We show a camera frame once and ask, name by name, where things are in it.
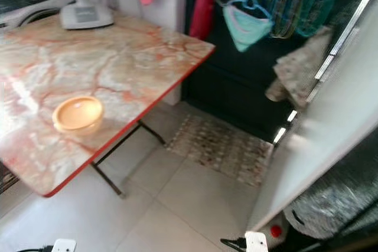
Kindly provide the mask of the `dark patterned rug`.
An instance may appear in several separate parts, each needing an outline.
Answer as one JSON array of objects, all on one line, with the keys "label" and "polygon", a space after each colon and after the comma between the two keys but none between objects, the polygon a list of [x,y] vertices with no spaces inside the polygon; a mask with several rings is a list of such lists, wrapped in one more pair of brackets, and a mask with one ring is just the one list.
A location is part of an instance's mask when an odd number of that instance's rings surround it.
[{"label": "dark patterned rug", "polygon": [[1,168],[2,168],[2,190],[1,190],[1,193],[4,193],[10,187],[15,185],[19,181],[19,178],[16,176],[16,174],[13,174],[10,171],[10,169],[6,168],[5,165],[1,165]]}]

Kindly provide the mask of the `orange lidded bowl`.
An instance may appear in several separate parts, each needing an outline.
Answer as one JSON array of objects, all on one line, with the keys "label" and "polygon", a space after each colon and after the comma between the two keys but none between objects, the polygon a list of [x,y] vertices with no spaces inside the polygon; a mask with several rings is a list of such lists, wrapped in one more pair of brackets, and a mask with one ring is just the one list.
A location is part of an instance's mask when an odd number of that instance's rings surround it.
[{"label": "orange lidded bowl", "polygon": [[78,96],[60,103],[52,114],[53,126],[60,133],[84,136],[96,132],[105,116],[103,103],[92,96]]}]

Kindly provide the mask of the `marble folding table red edge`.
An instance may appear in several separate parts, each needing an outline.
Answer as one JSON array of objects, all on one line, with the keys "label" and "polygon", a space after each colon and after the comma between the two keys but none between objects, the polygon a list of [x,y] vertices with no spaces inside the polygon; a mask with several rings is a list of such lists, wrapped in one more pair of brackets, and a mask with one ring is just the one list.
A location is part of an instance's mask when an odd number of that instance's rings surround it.
[{"label": "marble folding table red edge", "polygon": [[[214,50],[210,42],[121,14],[105,28],[65,30],[54,15],[5,31],[1,161],[38,195],[59,193]],[[103,103],[102,125],[81,136],[59,132],[54,109],[79,96]]]}]

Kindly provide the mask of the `patterned floor mat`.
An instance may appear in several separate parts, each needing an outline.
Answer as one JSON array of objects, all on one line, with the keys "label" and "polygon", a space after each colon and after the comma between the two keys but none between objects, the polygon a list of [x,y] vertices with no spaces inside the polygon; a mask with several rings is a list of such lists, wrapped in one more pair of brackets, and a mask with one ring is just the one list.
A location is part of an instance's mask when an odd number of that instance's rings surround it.
[{"label": "patterned floor mat", "polygon": [[273,144],[216,118],[190,114],[167,149],[238,182],[259,187],[270,164]]}]

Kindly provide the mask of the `red hanging cloth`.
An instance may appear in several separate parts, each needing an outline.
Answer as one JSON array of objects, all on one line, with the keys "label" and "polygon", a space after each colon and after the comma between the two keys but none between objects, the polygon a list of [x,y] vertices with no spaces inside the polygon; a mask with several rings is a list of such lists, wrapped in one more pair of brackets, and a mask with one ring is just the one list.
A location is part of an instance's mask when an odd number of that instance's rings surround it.
[{"label": "red hanging cloth", "polygon": [[187,31],[189,36],[205,40],[213,28],[215,0],[191,0],[191,15],[188,14]]}]

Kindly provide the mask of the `teal garment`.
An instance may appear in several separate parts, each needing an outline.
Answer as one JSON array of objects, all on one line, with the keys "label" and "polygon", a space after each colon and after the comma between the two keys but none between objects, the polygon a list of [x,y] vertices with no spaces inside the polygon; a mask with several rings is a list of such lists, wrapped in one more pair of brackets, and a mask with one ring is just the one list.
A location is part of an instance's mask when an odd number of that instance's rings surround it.
[{"label": "teal garment", "polygon": [[273,21],[257,10],[240,9],[239,6],[227,3],[222,12],[236,50],[243,53],[268,36]]}]

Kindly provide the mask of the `blue clothes hanger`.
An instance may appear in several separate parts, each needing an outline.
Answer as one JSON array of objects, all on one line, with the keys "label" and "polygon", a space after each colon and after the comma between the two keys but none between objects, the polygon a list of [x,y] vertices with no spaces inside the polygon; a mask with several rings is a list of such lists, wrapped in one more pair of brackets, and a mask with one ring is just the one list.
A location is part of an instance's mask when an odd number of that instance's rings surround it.
[{"label": "blue clothes hanger", "polygon": [[268,12],[268,10],[265,9],[265,7],[262,6],[258,0],[232,0],[229,2],[229,4],[239,4],[243,8],[246,8],[248,10],[257,10],[261,12],[261,14],[265,16],[265,18],[272,19],[272,14],[270,14],[270,12]]}]

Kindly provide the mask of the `beige patterned towel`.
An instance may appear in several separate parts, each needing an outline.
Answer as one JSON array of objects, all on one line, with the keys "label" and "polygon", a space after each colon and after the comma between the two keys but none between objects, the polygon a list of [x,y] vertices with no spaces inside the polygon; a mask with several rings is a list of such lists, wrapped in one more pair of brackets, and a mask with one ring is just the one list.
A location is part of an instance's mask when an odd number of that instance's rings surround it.
[{"label": "beige patterned towel", "polygon": [[332,37],[332,28],[321,27],[302,47],[278,58],[273,66],[275,79],[265,96],[275,103],[287,100],[294,108],[304,109],[308,104],[306,99],[314,89],[314,76],[325,60]]}]

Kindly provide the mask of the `silver patterned bag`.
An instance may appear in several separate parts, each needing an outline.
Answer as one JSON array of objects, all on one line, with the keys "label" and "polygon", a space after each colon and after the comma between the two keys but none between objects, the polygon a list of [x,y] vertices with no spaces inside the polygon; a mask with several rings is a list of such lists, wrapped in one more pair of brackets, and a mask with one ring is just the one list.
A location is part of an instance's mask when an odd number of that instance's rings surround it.
[{"label": "silver patterned bag", "polygon": [[295,230],[316,239],[332,237],[362,211],[346,232],[378,221],[378,158],[343,158],[283,210]]}]

